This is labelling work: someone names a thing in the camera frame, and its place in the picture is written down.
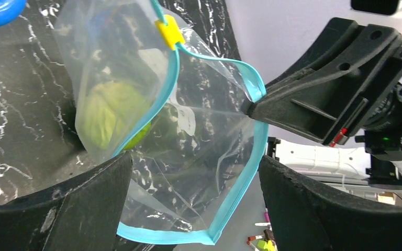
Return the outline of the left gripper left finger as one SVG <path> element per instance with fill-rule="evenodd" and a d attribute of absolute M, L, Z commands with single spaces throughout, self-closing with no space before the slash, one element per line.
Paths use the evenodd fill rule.
<path fill-rule="evenodd" d="M 131 173 L 121 154 L 0 206 L 0 250 L 111 250 Z"/>

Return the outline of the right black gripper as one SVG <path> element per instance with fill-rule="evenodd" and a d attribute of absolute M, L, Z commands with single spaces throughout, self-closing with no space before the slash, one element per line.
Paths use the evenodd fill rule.
<path fill-rule="evenodd" d="M 309 49 L 247 102 L 250 118 L 323 145 L 359 129 L 365 151 L 402 161 L 402 34 L 392 27 L 332 18 Z"/>

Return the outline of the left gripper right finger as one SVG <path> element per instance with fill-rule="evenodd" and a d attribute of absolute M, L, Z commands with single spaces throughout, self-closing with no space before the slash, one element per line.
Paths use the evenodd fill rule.
<path fill-rule="evenodd" d="M 343 192 L 269 156 L 259 179 L 278 250 L 402 250 L 402 207 Z"/>

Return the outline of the green round melon toy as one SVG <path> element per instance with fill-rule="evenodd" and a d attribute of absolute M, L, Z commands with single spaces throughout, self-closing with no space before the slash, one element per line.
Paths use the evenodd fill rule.
<path fill-rule="evenodd" d="M 132 131 L 151 105 L 133 82 L 96 84 L 79 112 L 78 135 L 88 151 L 108 150 Z"/>

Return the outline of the clear zip top bag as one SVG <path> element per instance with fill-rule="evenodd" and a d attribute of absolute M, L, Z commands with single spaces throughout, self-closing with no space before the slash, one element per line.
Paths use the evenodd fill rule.
<path fill-rule="evenodd" d="M 265 95 L 249 64 L 216 57 L 157 1 L 67 1 L 54 26 L 72 79 L 75 128 L 96 84 L 133 82 L 152 102 L 98 164 L 121 154 L 132 173 L 117 234 L 131 241 L 215 244 L 251 183 L 268 126 L 243 111 Z"/>

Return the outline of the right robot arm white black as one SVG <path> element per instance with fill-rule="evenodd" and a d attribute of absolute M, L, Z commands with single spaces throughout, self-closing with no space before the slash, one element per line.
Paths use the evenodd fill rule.
<path fill-rule="evenodd" d="M 309 175 L 402 189 L 402 32 L 333 18 L 266 95 L 245 108 L 257 121 L 316 142 L 270 138 L 269 154 Z"/>

